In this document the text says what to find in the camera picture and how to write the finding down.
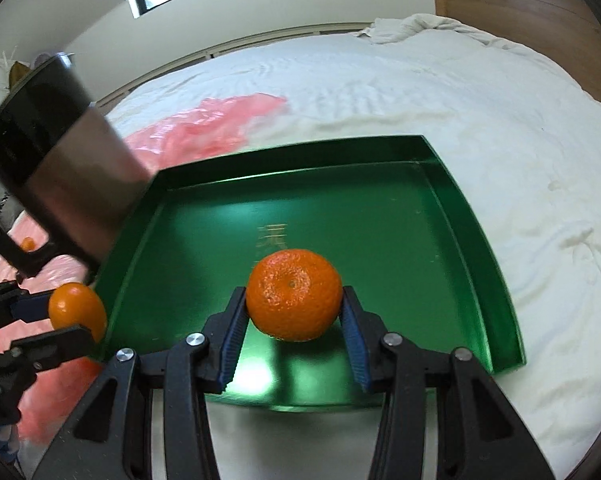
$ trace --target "small orange fruit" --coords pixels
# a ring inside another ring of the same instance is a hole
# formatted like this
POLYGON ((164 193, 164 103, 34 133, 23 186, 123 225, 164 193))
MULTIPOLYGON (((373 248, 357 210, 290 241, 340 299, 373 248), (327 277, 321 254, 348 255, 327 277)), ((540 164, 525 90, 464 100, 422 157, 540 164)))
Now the small orange fruit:
POLYGON ((256 328, 284 341, 309 341, 338 316, 343 282, 333 266, 305 249, 285 249, 256 264, 247 283, 256 328))
POLYGON ((21 242, 21 249, 26 253, 31 253, 36 250, 36 242, 31 236, 26 236, 21 242))
POLYGON ((55 330, 81 324, 88 328, 97 343, 107 330, 107 313, 103 301, 82 283, 65 283, 50 297, 48 315, 55 330))

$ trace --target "tray rim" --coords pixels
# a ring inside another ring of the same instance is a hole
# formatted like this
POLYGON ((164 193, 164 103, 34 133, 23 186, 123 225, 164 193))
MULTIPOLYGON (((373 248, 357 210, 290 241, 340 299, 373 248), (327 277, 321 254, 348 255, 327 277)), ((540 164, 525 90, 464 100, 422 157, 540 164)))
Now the tray rim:
MULTIPOLYGON (((130 269, 133 269, 133 266, 138 259, 138 255, 141 253, 141 251, 136 249, 131 258, 121 258, 119 254, 121 251, 117 251, 116 248, 122 238, 129 238, 134 234, 134 227, 136 227, 135 238, 140 242, 137 244, 137 247, 140 248, 144 245, 149 235, 151 235, 152 230, 148 228, 145 229, 144 233, 138 233, 138 225, 141 224, 149 227, 151 223, 156 221, 159 216, 158 213, 161 209, 159 206, 148 213, 146 210, 143 211, 144 205, 151 201, 151 195, 170 192, 176 189, 184 189, 184 187, 180 185, 180 174, 190 174, 192 172, 192 168, 196 168, 198 170, 196 171, 198 178, 195 182, 192 182, 189 186, 187 186, 190 187, 202 184, 211 184, 215 182, 226 182, 229 180, 237 180, 242 178, 253 178, 267 174, 289 173, 292 171, 350 166, 354 164, 372 164, 379 162, 413 162, 418 163, 420 167, 423 168, 425 177, 429 181, 431 190, 433 191, 435 198, 439 203, 440 211, 444 216, 447 227, 453 235, 458 255, 461 258, 468 282, 471 285, 472 293, 475 297, 477 315, 488 343, 486 349, 488 354, 486 356, 488 362, 484 363, 485 367, 490 373, 500 373, 525 365, 527 359, 515 307, 513 306, 513 301, 511 300, 511 295, 504 280, 504 276, 498 261, 493 254, 493 250, 491 249, 491 245, 488 242, 487 236, 485 235, 485 232, 479 224, 471 205, 469 205, 469 202, 467 202, 467 199, 464 196, 464 193, 462 193, 462 190, 458 186, 457 182, 454 180, 440 156, 437 155, 436 151, 423 136, 368 136, 347 137, 344 139, 313 140, 310 142, 284 144, 272 148, 262 148, 246 150, 238 153, 230 153, 228 155, 197 160, 159 171, 149 183, 143 195, 139 198, 133 211, 125 220, 119 236, 117 237, 116 243, 114 244, 113 250, 103 262, 103 265, 100 267, 100 270, 96 276, 95 288, 97 292, 99 288, 102 288, 103 286, 114 286, 115 288, 118 288, 117 292, 114 294, 114 304, 110 310, 112 313, 110 326, 115 325, 117 313, 119 311, 119 304, 122 299, 121 296, 124 296, 120 293, 120 291, 124 290, 124 283, 127 282, 130 276, 133 274, 130 272, 130 269), (363 149, 365 144, 367 144, 367 147, 373 149, 363 149), (309 152, 311 152, 312 155, 312 164, 308 164, 307 159, 303 156, 309 152), (334 162, 334 155, 335 158, 340 158, 341 161, 334 162), (253 168, 263 167, 267 171, 262 171, 262 169, 252 171, 253 168), (513 332, 512 338, 515 340, 515 352, 517 352, 517 356, 502 366, 494 367, 493 365, 493 348, 497 347, 494 346, 495 343, 493 341, 493 333, 490 334, 488 323, 485 322, 486 318, 489 319, 489 316, 485 316, 487 306, 483 304, 480 295, 477 293, 475 276, 471 272, 472 266, 471 264, 468 264, 465 257, 465 251, 458 242, 458 235, 455 228, 456 222, 453 218, 449 217, 448 210, 445 208, 445 206, 443 206, 443 200, 441 200, 439 192, 440 187, 437 187, 435 182, 433 182, 437 178, 447 179, 451 184, 453 184, 453 187, 457 192, 456 197, 459 198, 462 207, 465 209, 464 214, 472 219, 471 227, 474 230, 473 235, 478 236, 478 238, 481 240, 481 248, 483 250, 482 256, 489 258, 491 262, 490 267, 493 270, 493 276, 491 279, 496 280, 499 283, 499 288, 503 293, 500 300, 504 300, 504 302, 507 304, 507 313, 510 317, 510 327, 512 328, 513 332), (146 222, 138 222, 138 216, 146 217, 146 222), (122 278, 120 280, 116 280, 119 286, 116 286, 115 283, 111 285, 108 282, 112 281, 112 275, 115 276, 116 273, 108 271, 111 267, 115 267, 117 263, 122 263, 123 259, 127 261, 128 265, 126 266, 125 272, 122 274, 122 278)), ((110 335, 111 332, 108 328, 105 338, 94 353, 94 357, 99 361, 103 361, 107 357, 104 350, 107 342, 110 339, 110 335)))

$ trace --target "green tray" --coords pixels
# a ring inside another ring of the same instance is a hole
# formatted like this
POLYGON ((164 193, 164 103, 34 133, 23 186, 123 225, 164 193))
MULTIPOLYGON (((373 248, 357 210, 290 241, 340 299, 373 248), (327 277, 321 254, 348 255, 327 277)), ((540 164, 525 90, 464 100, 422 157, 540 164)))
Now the green tray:
MULTIPOLYGON (((423 348, 466 346, 490 372, 525 362, 485 235, 416 136, 296 144, 158 173, 97 278, 110 319, 97 357, 170 348, 280 248, 325 256, 365 309, 423 348)), ((251 324, 220 400, 290 411, 379 402, 354 383, 337 322, 308 343, 251 324)))

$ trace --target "red plastic sheet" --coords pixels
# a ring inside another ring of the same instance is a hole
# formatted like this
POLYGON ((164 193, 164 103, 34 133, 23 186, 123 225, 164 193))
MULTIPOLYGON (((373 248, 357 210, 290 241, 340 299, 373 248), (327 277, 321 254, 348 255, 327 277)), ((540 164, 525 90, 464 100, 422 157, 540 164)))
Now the red plastic sheet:
MULTIPOLYGON (((143 165, 155 173, 163 168, 234 152, 247 143, 247 128, 254 118, 280 110, 285 102, 283 98, 267 94, 205 99, 197 108, 131 134, 125 142, 143 165)), ((10 235, 18 243, 29 236, 37 247, 47 239, 47 233, 26 214, 16 221, 10 235)), ((13 280, 15 276, 15 269, 0 257, 0 282, 13 280)), ((84 277, 82 264, 69 256, 59 256, 38 276, 24 280, 22 287, 40 292, 63 283, 81 281, 84 277)), ((12 323, 0 330, 0 352, 8 349, 14 339, 51 329, 49 320, 12 323)), ((100 370, 100 364, 83 358, 39 374, 19 406, 23 413, 18 424, 21 440, 34 446, 46 446, 100 370)))

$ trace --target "white blanket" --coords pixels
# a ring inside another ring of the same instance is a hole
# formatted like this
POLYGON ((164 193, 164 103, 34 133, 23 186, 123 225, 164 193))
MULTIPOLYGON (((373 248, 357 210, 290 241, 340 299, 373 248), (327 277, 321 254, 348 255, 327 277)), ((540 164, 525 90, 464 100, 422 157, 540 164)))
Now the white blanket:
MULTIPOLYGON (((109 118, 125 136, 205 97, 254 92, 290 104, 251 148, 427 137, 484 228, 519 316, 529 364, 499 383, 564 478, 601 429, 601 104, 525 46, 417 14, 166 75, 109 118)), ((377 412, 210 413, 224 479, 366 478, 377 412)), ((426 455, 434 478, 435 446, 426 455)))

